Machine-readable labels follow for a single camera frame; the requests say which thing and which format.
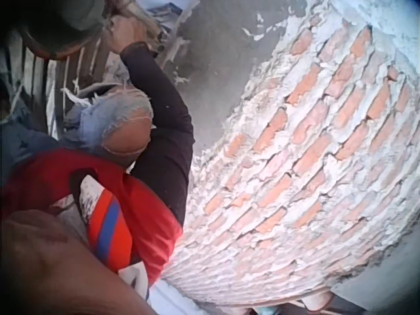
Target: worker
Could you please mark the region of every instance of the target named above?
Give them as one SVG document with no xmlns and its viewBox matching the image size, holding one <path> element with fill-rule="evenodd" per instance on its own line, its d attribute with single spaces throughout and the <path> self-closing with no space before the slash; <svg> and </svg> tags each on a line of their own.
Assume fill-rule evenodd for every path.
<svg viewBox="0 0 420 315">
<path fill-rule="evenodd" d="M 182 234 L 191 117 L 140 22 L 115 16 L 104 38 L 133 86 L 73 98 L 64 142 L 25 112 L 1 124 L 0 271 L 31 314 L 149 314 L 129 289 L 145 298 Z"/>
</svg>

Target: brick wall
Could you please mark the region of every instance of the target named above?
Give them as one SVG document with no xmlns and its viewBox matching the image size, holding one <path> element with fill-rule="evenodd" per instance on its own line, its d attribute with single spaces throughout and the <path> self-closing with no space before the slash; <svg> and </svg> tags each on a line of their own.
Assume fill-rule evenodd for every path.
<svg viewBox="0 0 420 315">
<path fill-rule="evenodd" d="M 419 214 L 418 77 L 377 30 L 314 7 L 196 156 L 164 277 L 218 305 L 334 284 Z"/>
</svg>

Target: hand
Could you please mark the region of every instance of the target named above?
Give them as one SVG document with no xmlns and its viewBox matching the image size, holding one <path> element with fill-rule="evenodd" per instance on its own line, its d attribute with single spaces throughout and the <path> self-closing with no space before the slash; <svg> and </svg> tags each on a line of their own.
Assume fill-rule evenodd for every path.
<svg viewBox="0 0 420 315">
<path fill-rule="evenodd" d="M 104 32 L 104 38 L 112 52 L 121 54 L 125 47 L 146 41 L 147 31 L 143 23 L 136 18 L 117 15 L 111 19 L 110 27 Z"/>
</svg>

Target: red shirt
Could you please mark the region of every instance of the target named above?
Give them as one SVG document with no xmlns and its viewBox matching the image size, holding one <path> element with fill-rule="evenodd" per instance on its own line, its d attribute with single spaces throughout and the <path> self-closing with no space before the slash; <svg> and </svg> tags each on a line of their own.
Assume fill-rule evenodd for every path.
<svg viewBox="0 0 420 315">
<path fill-rule="evenodd" d="M 67 149 L 41 154 L 21 166 L 8 181 L 2 191 L 3 216 L 21 210 L 48 211 L 71 194 L 71 174 L 86 168 L 93 169 L 98 182 L 118 199 L 133 246 L 152 285 L 172 255 L 182 227 L 149 187 L 113 163 Z"/>
</svg>

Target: blue stripe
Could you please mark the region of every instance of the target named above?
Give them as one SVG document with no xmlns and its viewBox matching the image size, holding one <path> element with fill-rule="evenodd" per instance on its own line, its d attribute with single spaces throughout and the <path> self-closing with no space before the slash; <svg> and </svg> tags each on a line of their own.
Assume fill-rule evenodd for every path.
<svg viewBox="0 0 420 315">
<path fill-rule="evenodd" d="M 114 230 L 117 224 L 119 212 L 120 208 L 118 201 L 113 200 L 108 207 L 108 212 L 106 213 L 104 222 L 100 228 L 99 238 L 95 247 L 95 253 L 100 261 L 102 261 L 104 264 L 108 262 L 111 241 L 112 237 L 114 236 Z"/>
</svg>

